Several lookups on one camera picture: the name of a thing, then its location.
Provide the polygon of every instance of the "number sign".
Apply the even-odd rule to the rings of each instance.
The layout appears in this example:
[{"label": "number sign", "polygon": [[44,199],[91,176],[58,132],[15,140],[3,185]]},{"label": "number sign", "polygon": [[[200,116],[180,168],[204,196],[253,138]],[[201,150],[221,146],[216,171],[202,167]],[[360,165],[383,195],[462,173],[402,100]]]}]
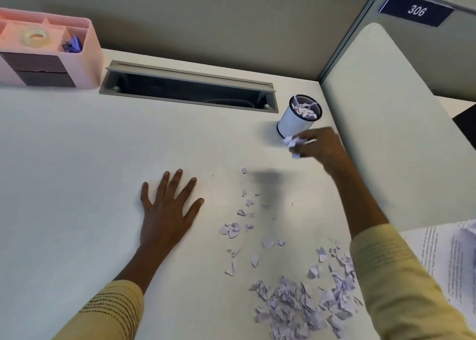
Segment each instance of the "number sign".
[{"label": "number sign", "polygon": [[379,13],[437,27],[454,11],[426,0],[387,0]]}]

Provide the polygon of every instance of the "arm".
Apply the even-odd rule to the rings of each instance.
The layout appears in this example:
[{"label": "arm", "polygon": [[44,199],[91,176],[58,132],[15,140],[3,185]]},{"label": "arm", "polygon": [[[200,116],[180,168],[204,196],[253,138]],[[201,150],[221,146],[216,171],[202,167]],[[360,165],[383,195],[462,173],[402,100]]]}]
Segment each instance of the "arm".
[{"label": "arm", "polygon": [[361,180],[331,128],[298,135],[291,149],[315,157],[336,183],[352,237],[350,251],[372,323],[382,339],[476,339]]},{"label": "arm", "polygon": [[140,246],[118,276],[95,295],[53,338],[53,340],[131,340],[144,311],[144,296],[160,264],[182,239],[203,204],[196,200],[183,216],[183,206],[197,182],[192,178],[175,199],[182,177],[179,169],[169,183],[164,173],[155,201],[149,200],[149,185],[142,185],[140,199],[144,221]]}]

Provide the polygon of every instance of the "tape roll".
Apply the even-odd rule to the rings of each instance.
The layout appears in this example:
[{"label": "tape roll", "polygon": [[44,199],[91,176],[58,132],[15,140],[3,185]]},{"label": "tape roll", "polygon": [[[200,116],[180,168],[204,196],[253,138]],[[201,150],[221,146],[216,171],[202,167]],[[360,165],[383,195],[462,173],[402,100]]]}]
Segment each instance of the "tape roll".
[{"label": "tape roll", "polygon": [[27,47],[41,48],[51,42],[51,37],[46,30],[39,28],[27,29],[22,35],[23,44]]}]

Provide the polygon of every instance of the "left hand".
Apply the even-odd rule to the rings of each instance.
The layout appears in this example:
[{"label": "left hand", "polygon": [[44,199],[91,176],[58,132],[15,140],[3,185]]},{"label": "left hand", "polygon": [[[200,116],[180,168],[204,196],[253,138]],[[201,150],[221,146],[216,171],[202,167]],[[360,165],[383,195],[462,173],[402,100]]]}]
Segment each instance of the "left hand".
[{"label": "left hand", "polygon": [[197,199],[187,214],[183,215],[183,206],[190,197],[197,179],[192,178],[177,198],[174,198],[182,173],[181,169],[177,170],[170,183],[170,173],[164,173],[153,204],[149,200],[149,184],[147,182],[142,184],[140,200],[145,213],[140,231],[141,246],[165,245],[172,248],[192,226],[204,199]]}]

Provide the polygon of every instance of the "black mesh rim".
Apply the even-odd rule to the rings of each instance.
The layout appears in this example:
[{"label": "black mesh rim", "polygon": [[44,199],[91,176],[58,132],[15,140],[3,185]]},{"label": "black mesh rim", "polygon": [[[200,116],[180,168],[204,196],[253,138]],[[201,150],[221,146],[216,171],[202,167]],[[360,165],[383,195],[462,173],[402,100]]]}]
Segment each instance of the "black mesh rim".
[{"label": "black mesh rim", "polygon": [[[304,117],[302,117],[299,113],[297,113],[297,112],[294,110],[294,108],[293,108],[293,106],[291,105],[291,103],[293,102],[293,98],[294,98],[295,96],[305,96],[306,98],[309,98],[310,100],[312,100],[314,103],[316,103],[316,104],[318,105],[318,107],[319,107],[319,112],[320,112],[320,113],[318,114],[318,117],[317,117],[315,120],[310,120],[310,119],[304,118]],[[294,113],[296,116],[298,116],[298,117],[301,118],[302,120],[306,120],[306,121],[308,121],[308,122],[315,122],[315,121],[321,119],[321,117],[322,117],[322,107],[321,107],[321,105],[318,103],[318,101],[316,101],[314,98],[311,98],[310,96],[306,96],[305,94],[296,94],[295,96],[292,96],[292,97],[289,99],[289,108],[291,108],[291,110],[293,111],[293,113]]]}]

